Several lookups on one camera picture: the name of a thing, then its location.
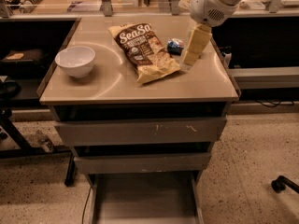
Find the desk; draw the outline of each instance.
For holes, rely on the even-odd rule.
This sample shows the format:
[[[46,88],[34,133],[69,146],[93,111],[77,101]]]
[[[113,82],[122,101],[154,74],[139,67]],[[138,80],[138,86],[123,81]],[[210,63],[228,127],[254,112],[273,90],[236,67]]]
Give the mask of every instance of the desk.
[[[137,84],[134,68],[107,31],[109,26],[125,22],[150,23],[166,45],[169,38],[185,39],[189,16],[82,17],[68,46],[93,48],[96,51],[94,69],[82,79],[73,79],[56,67],[40,97],[40,103],[48,105],[57,120],[56,129],[64,144],[72,150],[78,170],[93,187],[91,223],[97,218],[113,222],[120,217],[113,215],[119,214],[120,209],[127,210],[126,204],[135,203],[132,207],[135,210],[139,203],[143,203],[140,192],[139,196],[130,192],[134,202],[125,194],[130,187],[138,187],[131,191],[138,190],[136,182],[140,180],[148,184],[146,190],[149,186],[152,190],[149,182],[154,182],[157,189],[163,188],[169,202],[173,200],[168,197],[168,189],[179,188],[181,194],[194,187],[208,165],[214,142],[221,136],[230,104],[238,99],[211,43],[190,71],[180,71],[146,85]],[[171,187],[166,181],[168,178],[172,180]],[[126,188],[123,196],[116,195],[125,199],[124,203],[116,201],[124,206],[96,204],[96,200],[107,200],[109,193],[112,193],[110,197],[116,197],[111,187],[117,186],[118,193],[121,192],[122,184],[116,183],[123,183]],[[152,195],[160,198],[161,192],[157,189],[152,190],[155,193]],[[197,205],[197,195],[194,190],[188,195],[191,193],[193,201],[182,200]],[[94,212],[95,206],[99,205],[106,208],[105,217]],[[129,223],[135,223],[131,222],[133,220],[160,223],[156,217],[166,218],[159,214],[155,216],[150,210],[147,214],[138,211],[126,217],[130,218]],[[195,220],[201,218],[199,209],[195,210],[192,221],[189,212],[184,212],[184,217],[177,217],[176,212],[169,213],[171,217],[167,217],[167,221],[197,223]]]

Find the white bowl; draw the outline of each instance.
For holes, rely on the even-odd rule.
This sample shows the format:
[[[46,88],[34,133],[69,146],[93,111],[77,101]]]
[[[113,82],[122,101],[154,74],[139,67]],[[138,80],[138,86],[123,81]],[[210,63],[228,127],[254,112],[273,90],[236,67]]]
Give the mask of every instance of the white bowl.
[[[86,77],[94,67],[95,52],[83,46],[75,46],[60,51],[55,62],[71,77]]]

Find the black stand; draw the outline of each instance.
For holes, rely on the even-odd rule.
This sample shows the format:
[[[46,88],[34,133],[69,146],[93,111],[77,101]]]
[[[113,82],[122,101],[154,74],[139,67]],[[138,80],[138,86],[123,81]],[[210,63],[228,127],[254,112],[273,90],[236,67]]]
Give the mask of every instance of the black stand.
[[[278,179],[273,180],[271,186],[276,193],[280,193],[285,190],[286,186],[299,193],[299,186],[283,175],[280,175]]]

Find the concrete floor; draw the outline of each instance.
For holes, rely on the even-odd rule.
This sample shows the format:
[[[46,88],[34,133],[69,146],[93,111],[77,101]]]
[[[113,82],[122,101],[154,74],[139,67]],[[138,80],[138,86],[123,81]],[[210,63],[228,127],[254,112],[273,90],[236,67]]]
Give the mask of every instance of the concrete floor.
[[[33,145],[36,128],[61,144],[52,121],[14,123]],[[0,143],[8,145],[9,138]],[[68,162],[68,154],[0,160],[0,223],[81,223],[90,187],[80,173],[64,185]],[[298,167],[298,105],[233,106],[197,185],[205,224],[299,223],[299,194],[270,186],[279,175],[298,184]]]

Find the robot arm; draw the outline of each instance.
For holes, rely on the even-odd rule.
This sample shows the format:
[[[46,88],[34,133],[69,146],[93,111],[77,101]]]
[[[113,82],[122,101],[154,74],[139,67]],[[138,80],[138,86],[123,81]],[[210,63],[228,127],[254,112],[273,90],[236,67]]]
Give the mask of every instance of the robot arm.
[[[191,0],[191,17],[210,27],[219,26],[235,12],[241,0]]]

